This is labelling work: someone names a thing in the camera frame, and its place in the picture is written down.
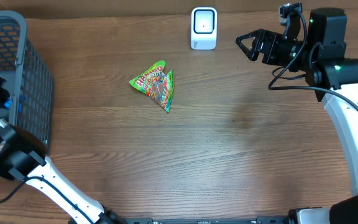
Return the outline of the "green Haribo candy bag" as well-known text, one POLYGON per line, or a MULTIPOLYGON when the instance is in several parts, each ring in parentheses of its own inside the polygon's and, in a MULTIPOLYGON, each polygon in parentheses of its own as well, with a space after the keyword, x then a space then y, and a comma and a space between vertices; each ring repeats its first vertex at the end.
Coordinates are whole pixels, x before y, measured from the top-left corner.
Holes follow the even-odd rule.
POLYGON ((149 96, 160 105, 167 113, 174 94, 174 75, 170 70, 165 73, 166 66, 164 60, 159 60, 150 66, 146 71, 129 81, 129 84, 136 90, 149 96))

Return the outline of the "blue snack packet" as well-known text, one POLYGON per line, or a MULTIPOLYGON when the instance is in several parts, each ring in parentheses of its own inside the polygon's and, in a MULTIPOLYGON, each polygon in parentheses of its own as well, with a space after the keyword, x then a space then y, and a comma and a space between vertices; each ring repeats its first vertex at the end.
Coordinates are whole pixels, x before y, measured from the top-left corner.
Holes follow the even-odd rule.
MULTIPOLYGON (((24 95, 20 95, 20 96, 19 96, 19 102, 18 102, 18 106, 17 106, 17 112, 18 112, 18 113, 21 113, 21 112, 22 112, 23 103, 26 103, 27 100, 28 100, 28 97, 27 97, 27 96, 24 96, 24 95)), ((9 97, 8 100, 5 101, 5 102, 2 104, 2 106, 3 106, 5 109, 9 110, 9 109, 11 109, 12 104, 13 104, 13 100, 12 100, 11 97, 9 97)))

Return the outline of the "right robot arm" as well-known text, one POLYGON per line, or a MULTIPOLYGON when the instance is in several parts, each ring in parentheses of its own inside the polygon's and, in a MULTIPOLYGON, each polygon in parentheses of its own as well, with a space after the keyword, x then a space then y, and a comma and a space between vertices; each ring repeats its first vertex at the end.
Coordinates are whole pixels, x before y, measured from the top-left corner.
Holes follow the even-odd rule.
POLYGON ((358 223, 358 59, 347 58, 344 40, 347 16, 334 7, 313 9, 309 18, 301 3, 279 8, 279 34, 258 29, 236 38, 247 58, 273 65, 275 79, 285 72, 304 78, 332 119, 347 160, 352 195, 329 208, 295 208, 281 223, 358 223))

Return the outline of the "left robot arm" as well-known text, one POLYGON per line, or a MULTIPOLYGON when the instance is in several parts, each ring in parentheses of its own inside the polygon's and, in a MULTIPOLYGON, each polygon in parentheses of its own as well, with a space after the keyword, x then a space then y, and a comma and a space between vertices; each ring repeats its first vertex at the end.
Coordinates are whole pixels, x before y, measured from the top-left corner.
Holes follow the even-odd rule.
MULTIPOLYGON (((11 95, 0 77, 0 108, 11 95)), ((31 132, 0 118, 0 177, 19 184, 0 203, 8 201, 21 187, 29 185, 46 195, 69 216, 71 223, 124 223, 125 221, 72 184, 46 154, 45 144, 31 132)))

